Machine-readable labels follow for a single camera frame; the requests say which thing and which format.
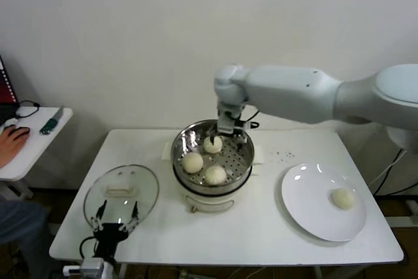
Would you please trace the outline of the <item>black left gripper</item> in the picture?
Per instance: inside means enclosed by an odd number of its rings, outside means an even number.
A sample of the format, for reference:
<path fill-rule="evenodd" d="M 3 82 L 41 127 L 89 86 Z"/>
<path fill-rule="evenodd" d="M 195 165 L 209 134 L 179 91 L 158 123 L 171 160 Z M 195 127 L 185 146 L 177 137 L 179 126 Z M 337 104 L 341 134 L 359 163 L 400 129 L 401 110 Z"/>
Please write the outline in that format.
<path fill-rule="evenodd" d="M 104 261 L 115 261 L 114 257 L 118 244 L 125 241 L 129 233 L 133 232 L 139 224 L 138 203 L 135 202 L 131 217 L 122 223 L 104 223 L 102 218 L 106 209 L 107 200 L 98 208 L 96 214 L 91 217 L 91 226 L 94 230 L 93 236 L 97 240 L 94 257 L 102 258 Z"/>

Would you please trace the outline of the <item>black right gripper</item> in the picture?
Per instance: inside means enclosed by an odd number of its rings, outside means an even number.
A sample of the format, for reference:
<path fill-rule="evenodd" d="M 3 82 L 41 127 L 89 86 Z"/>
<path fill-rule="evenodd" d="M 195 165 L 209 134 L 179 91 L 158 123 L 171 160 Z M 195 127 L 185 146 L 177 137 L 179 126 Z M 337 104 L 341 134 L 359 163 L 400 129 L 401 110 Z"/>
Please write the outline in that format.
<path fill-rule="evenodd" d="M 209 132 L 210 144 L 215 146 L 216 137 L 220 134 L 225 137 L 237 137 L 238 143 L 245 145 L 249 139 L 247 135 L 244 135 L 247 128 L 248 123 L 244 121 L 218 121 L 216 126 L 217 131 L 211 130 Z"/>

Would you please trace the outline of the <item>person's bare hand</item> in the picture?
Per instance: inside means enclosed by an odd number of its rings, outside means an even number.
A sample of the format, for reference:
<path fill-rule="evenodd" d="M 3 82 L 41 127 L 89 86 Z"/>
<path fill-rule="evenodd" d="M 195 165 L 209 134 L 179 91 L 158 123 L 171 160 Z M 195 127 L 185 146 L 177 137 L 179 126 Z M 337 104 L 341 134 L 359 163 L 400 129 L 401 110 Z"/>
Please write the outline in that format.
<path fill-rule="evenodd" d="M 0 167 L 8 165 L 25 146 L 30 134 L 28 127 L 10 125 L 1 132 Z"/>

